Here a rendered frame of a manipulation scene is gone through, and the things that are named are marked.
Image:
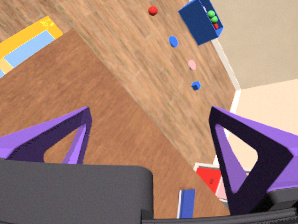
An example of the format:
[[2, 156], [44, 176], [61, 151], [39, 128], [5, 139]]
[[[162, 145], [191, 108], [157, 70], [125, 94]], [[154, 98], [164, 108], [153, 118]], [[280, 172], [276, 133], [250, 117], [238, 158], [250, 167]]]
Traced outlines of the blue notebook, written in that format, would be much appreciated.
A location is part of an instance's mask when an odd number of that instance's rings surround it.
[[179, 190], [177, 218], [193, 218], [195, 189]]

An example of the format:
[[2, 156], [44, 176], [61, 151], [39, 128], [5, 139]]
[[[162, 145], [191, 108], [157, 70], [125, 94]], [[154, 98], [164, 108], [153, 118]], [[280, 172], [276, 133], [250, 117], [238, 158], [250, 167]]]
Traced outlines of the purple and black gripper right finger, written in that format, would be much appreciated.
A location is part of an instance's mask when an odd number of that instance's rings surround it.
[[[298, 187], [298, 135], [217, 106], [211, 107], [209, 125], [230, 215], [250, 213], [269, 191]], [[223, 127], [257, 152], [248, 176]]]

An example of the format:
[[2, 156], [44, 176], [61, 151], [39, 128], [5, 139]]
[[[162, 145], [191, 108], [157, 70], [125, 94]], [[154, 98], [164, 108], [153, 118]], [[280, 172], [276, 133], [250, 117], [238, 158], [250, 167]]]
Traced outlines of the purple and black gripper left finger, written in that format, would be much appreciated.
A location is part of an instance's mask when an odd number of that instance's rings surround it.
[[64, 164], [83, 164], [92, 116], [88, 106], [56, 119], [0, 137], [0, 157], [6, 160], [44, 162], [44, 153], [78, 128]]

